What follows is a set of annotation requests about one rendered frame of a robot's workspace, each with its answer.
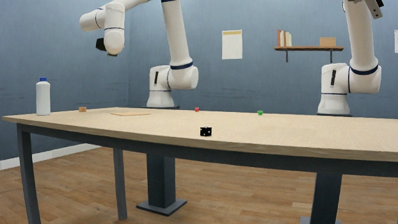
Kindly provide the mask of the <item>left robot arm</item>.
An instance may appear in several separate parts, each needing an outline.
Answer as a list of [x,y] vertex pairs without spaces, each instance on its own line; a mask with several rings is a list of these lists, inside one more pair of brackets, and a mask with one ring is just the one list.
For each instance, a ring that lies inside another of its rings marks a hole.
[[350,66],[336,63],[322,67],[318,113],[349,114],[347,93],[378,93],[381,83],[381,66],[374,56],[370,10],[364,0],[356,4],[343,1],[352,59]]

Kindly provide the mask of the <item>white plastic bottle with blue cap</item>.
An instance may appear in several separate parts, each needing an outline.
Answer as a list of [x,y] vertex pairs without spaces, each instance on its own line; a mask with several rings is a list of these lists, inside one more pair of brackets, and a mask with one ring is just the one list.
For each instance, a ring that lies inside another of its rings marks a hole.
[[41,77],[36,84],[36,115],[50,115],[50,84],[46,82],[46,77]]

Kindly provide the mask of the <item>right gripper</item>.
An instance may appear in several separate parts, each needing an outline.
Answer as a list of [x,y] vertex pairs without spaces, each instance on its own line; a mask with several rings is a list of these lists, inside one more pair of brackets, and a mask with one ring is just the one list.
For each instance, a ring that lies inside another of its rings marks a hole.
[[[105,48],[105,46],[104,46],[104,38],[99,38],[99,39],[97,39],[97,42],[96,42],[96,46],[95,46],[97,49],[99,49],[100,51],[107,51],[106,50],[106,48]],[[122,51],[122,50],[121,50]],[[121,52],[120,51],[120,52]],[[120,53],[120,52],[118,52],[118,53]],[[111,54],[110,52],[109,53],[107,53],[107,56],[118,56],[118,53],[116,53],[116,54]]]

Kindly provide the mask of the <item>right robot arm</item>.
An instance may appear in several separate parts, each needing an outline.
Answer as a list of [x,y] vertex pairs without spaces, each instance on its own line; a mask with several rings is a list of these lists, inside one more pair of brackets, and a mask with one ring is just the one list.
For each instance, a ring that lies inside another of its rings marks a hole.
[[[104,45],[111,54],[124,45],[124,16],[127,10],[151,0],[114,0],[90,12],[79,20],[83,31],[105,28]],[[170,66],[150,69],[150,96],[147,107],[174,107],[171,90],[193,90],[198,83],[198,69],[189,57],[180,0],[161,0]],[[105,8],[106,7],[106,8]],[[99,10],[99,11],[98,11]],[[118,52],[117,52],[118,51]]]

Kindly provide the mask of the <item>black die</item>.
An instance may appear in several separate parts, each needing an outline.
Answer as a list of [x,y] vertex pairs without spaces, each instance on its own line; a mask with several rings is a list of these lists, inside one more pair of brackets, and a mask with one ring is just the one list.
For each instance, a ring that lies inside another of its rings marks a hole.
[[201,136],[211,136],[212,135],[212,127],[201,127],[200,135]]

